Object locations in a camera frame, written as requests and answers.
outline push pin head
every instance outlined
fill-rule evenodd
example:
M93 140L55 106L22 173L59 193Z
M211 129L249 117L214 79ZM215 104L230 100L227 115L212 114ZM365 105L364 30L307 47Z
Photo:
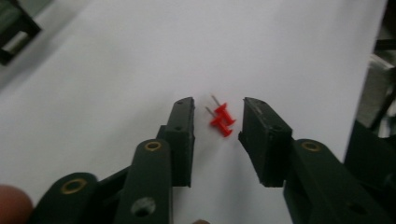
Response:
M216 102L216 104L218 105L218 108L215 109L215 112L224 118L225 123L229 126L235 123L235 119L233 119L230 115L230 113L227 110L227 103L224 103L223 105L221 105L218 101L218 99L212 95L213 100Z
M217 127L224 137L229 136L233 130L229 129L224 123L221 116L215 116L215 114L207 107L206 110L213 116L210 121L210 125Z

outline white surface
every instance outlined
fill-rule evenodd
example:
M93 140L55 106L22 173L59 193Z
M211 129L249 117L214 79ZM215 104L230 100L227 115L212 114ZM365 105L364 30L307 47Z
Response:
M0 181L37 202L64 175L102 179L130 164L174 101L193 96L192 188L174 190L175 223L290 223L282 190L259 184L237 141L242 99L266 101L296 139L342 159L384 5L56 2L39 18L46 33L0 70ZM210 93L238 119L227 139L208 126Z

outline metal pin point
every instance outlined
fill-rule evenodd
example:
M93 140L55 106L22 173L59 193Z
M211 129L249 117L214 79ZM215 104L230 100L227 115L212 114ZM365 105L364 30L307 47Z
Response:
M216 102L216 104L218 105L218 106L220 106L220 102L218 101L218 99L216 98L216 96L215 95L211 95L212 96L212 99Z
M209 107L206 106L205 108L206 108L207 112L209 112L209 114L211 114L211 115L213 116L213 118L216 117L215 113L213 113L213 111L211 111L211 110L209 109Z

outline push pin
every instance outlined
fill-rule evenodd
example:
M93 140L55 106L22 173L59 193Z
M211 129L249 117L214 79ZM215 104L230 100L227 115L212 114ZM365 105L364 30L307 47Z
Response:
M235 123L235 119L231 118L230 113L227 111L227 103L220 104L218 99L214 95L212 95L213 100L218 105L218 108L215 109L215 112L222 118L224 118L227 126L232 125Z
M229 129L223 123L223 118L221 116L216 116L208 107L206 108L206 110L213 116L212 121L210 121L210 125L218 127L219 131L224 137L227 137L233 132L233 130Z

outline black object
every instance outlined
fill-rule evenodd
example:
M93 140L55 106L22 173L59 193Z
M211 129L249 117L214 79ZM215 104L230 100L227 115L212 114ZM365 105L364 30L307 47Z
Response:
M356 121L346 153L345 167L396 222L394 138L381 139Z
M177 101L157 138L140 143L132 165L114 175L55 182L28 223L172 223L172 187L191 183L193 110L191 97Z
M172 148L173 186L191 185L192 154L195 137L193 135L192 98L175 102L166 126L162 126L157 138L166 140Z
M291 128L263 101L245 98L243 131L239 141L265 187L283 187L289 170Z
M239 138L260 181L263 176L268 177L264 186L265 180L286 181L284 195L293 223L392 223L386 210L328 148L314 140L292 140L289 126L266 103L246 98L243 122ZM271 138L275 125L286 130L280 142L271 140L276 139ZM275 165L265 165L268 161L282 164L277 166L280 172ZM268 169L258 171L263 164Z
M17 1L0 0L0 64L8 64L40 30ZM18 38L17 43L5 49L14 38Z

